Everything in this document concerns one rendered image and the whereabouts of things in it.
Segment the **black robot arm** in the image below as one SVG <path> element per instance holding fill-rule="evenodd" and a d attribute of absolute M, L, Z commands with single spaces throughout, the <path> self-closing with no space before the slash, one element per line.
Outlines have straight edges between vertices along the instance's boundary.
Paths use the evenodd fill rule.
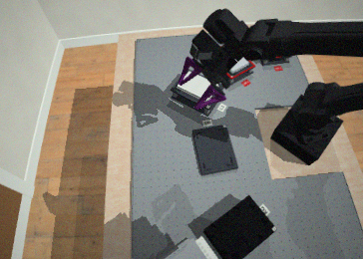
<path fill-rule="evenodd" d="M 239 62 L 242 58 L 275 60 L 296 55 L 363 57 L 363 21 L 304 23 L 263 19 L 248 28 L 228 9 L 218 9 L 202 26 L 216 41 L 202 29 L 192 39 L 189 53 L 194 59 L 205 60 L 220 76 L 236 63 L 233 58 Z M 309 84 L 304 98 L 300 97 L 301 106 L 292 111 L 303 144 L 329 139 L 327 125 L 334 123 L 335 116 L 363 110 L 363 83 L 336 86 L 339 85 L 335 82 Z"/>

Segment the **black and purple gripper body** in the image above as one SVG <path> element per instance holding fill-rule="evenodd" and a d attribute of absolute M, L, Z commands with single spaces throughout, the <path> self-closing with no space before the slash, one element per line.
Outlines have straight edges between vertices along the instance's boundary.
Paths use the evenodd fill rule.
<path fill-rule="evenodd" d="M 192 58 L 193 59 L 193 61 L 197 64 L 197 65 L 199 65 L 201 68 L 202 68 L 202 73 L 203 73 L 203 75 L 207 78 L 207 80 L 210 82 L 210 84 L 212 85 L 212 87 L 216 90 L 216 91 L 218 91 L 220 94 L 222 94 L 223 96 L 225 95 L 225 93 L 222 91 L 222 89 L 220 89 L 216 84 L 219 84 L 219 83 L 221 83 L 222 84 L 222 86 L 227 90 L 229 87 L 230 87 L 230 85 L 226 82 L 226 81 L 224 81 L 210 66 L 209 66 L 209 64 L 205 61 L 205 60 L 196 60 L 196 59 L 194 59 L 194 58 Z M 237 62 L 230 68 L 230 69 L 232 69 L 235 65 L 237 64 Z M 230 70 L 229 69 L 229 70 Z M 228 70 L 228 71 L 229 71 Z M 227 71 L 227 72 L 228 72 Z M 227 73 L 226 72 L 226 73 Z M 225 74 L 226 74 L 225 73 Z M 224 74 L 224 75 L 225 75 Z M 224 76 L 224 75 L 222 75 L 222 77 Z"/>

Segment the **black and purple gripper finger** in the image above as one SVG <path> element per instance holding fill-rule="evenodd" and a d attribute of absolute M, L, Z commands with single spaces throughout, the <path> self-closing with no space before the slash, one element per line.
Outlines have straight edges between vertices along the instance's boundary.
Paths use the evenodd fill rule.
<path fill-rule="evenodd" d="M 210 96 L 213 96 L 215 95 L 214 98 L 204 102 L 205 100 L 207 100 Z M 223 96 L 222 94 L 220 94 L 218 91 L 216 91 L 212 85 L 209 85 L 207 87 L 207 89 L 205 90 L 205 92 L 203 93 L 203 95 L 201 96 L 201 98 L 198 100 L 198 102 L 196 103 L 195 105 L 195 109 L 199 110 L 203 107 L 206 107 L 208 105 L 211 105 L 211 104 L 215 104 L 215 103 L 218 103 L 218 102 L 222 102 L 222 101 L 225 101 L 226 100 L 226 97 Z M 203 103 L 204 102 L 204 103 Z"/>
<path fill-rule="evenodd" d="M 184 77 L 185 77 L 185 75 L 186 75 L 189 67 L 194 68 L 194 70 L 184 79 Z M 186 82 L 188 82 L 189 80 L 191 80 L 192 78 L 194 78 L 195 76 L 197 76 L 198 74 L 200 74 L 201 71 L 202 71 L 202 68 L 199 65 L 197 65 L 193 61 L 193 59 L 191 59 L 189 56 L 187 56 L 185 58 L 185 62 L 184 62 L 184 65 L 183 65 L 181 77 L 179 79 L 178 84 L 180 86 L 182 86 L 183 84 L 185 84 Z"/>

